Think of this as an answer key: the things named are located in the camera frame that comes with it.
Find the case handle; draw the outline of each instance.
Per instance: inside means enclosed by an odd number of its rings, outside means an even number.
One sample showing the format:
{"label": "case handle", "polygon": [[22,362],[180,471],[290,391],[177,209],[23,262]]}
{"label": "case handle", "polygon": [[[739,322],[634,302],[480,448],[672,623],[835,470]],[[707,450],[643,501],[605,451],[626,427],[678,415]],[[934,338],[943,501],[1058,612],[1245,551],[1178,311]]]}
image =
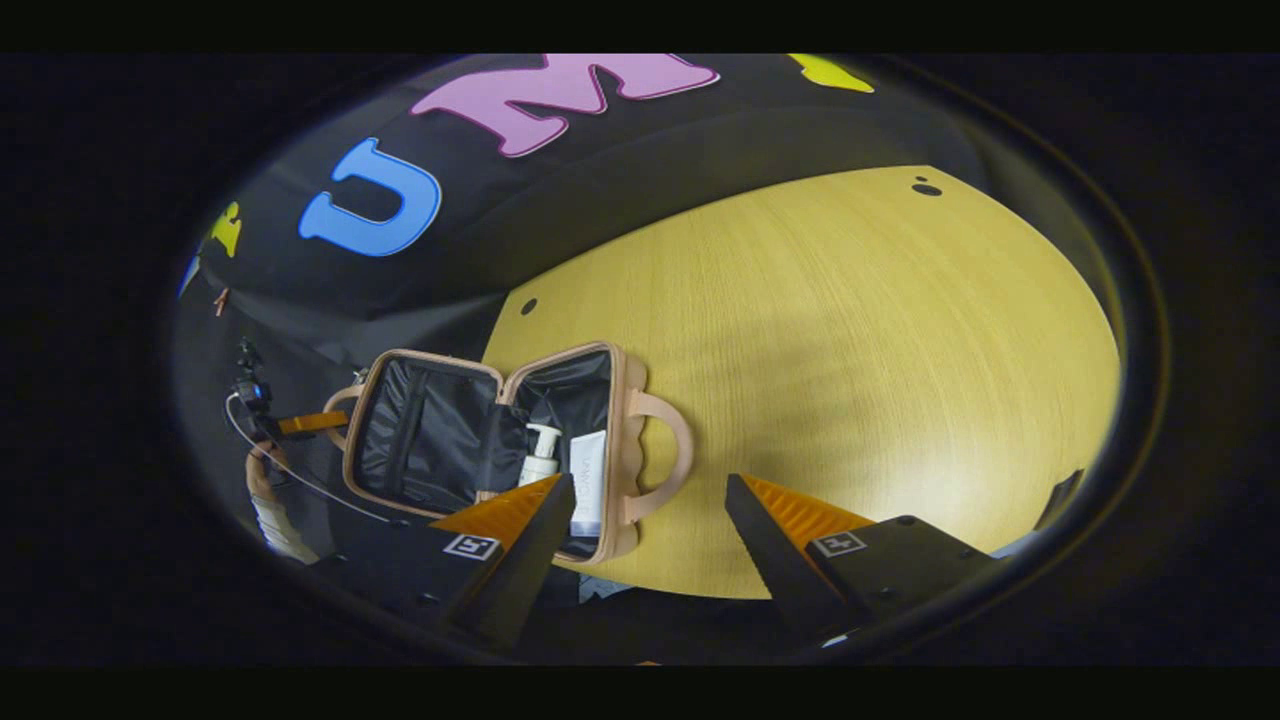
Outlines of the case handle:
{"label": "case handle", "polygon": [[[333,409],[339,402],[342,402],[343,400],[352,400],[355,397],[360,397],[360,393],[364,392],[364,391],[365,391],[365,386],[362,386],[362,384],[360,384],[360,386],[349,386],[349,387],[344,387],[344,388],[339,389],[338,392],[333,393],[333,397],[330,397],[328,402],[324,404],[324,411],[325,413],[332,413]],[[329,439],[333,441],[333,443],[338,446],[338,450],[340,450],[343,452],[347,452],[347,437],[346,436],[338,433],[338,430],[334,429],[334,428],[328,428],[324,432],[324,434],[329,436]]]}
{"label": "case handle", "polygon": [[689,470],[694,465],[694,433],[689,429],[689,423],[685,421],[678,410],[660,397],[632,389],[630,402],[627,404],[627,416],[635,418],[639,415],[657,418],[671,427],[671,430],[676,434],[676,465],[671,469],[671,474],[667,475],[667,482],[655,489],[639,497],[625,498],[622,515],[623,521],[627,524],[641,520],[675,497],[685,484],[685,479],[689,478]]}

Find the cream tube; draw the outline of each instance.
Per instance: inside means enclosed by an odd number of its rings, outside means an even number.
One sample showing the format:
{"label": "cream tube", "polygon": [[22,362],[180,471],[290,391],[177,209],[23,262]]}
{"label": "cream tube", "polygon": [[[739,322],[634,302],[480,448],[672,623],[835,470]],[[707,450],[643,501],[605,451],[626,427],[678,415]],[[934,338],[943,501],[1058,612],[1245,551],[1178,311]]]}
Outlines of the cream tube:
{"label": "cream tube", "polygon": [[573,475],[577,506],[570,519],[570,534],[600,537],[604,506],[604,433],[579,436],[568,443],[568,471]]}

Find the person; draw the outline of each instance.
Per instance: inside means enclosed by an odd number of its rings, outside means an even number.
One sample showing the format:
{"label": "person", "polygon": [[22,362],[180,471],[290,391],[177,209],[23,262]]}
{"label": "person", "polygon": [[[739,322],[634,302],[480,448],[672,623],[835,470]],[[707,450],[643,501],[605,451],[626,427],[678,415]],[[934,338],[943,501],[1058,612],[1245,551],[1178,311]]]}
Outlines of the person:
{"label": "person", "polygon": [[266,479],[265,452],[288,468],[284,450],[271,441],[257,443],[244,457],[244,482],[248,486],[250,500],[253,501],[253,510],[257,512],[257,525],[262,529],[266,544],[273,552],[311,565],[319,561],[320,556],[302,542],[302,534],[289,523],[284,503],[271,489],[271,483]]}

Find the hand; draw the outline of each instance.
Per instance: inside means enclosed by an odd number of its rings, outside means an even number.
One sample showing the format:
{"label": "hand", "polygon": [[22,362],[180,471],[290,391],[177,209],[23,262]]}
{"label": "hand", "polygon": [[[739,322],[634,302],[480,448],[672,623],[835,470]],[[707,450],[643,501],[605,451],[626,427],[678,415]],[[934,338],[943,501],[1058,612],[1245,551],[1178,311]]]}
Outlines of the hand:
{"label": "hand", "polygon": [[266,479],[265,454],[270,454],[282,466],[289,466],[288,460],[284,457],[284,450],[280,446],[271,441],[262,441],[244,457],[244,482],[248,486],[250,493],[274,502],[275,493],[271,491],[270,480]]}

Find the pump dispenser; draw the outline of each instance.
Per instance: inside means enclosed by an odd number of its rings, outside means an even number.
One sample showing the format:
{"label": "pump dispenser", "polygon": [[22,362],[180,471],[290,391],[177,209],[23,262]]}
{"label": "pump dispenser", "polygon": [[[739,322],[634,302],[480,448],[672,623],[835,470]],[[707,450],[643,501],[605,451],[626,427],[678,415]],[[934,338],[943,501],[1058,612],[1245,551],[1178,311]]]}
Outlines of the pump dispenser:
{"label": "pump dispenser", "polygon": [[521,487],[556,474],[559,469],[559,462],[552,459],[552,454],[556,452],[556,441],[558,441],[561,434],[563,434],[561,430],[549,425],[529,423],[525,427],[531,430],[538,430],[539,434],[534,454],[525,457],[525,466],[520,470]]}

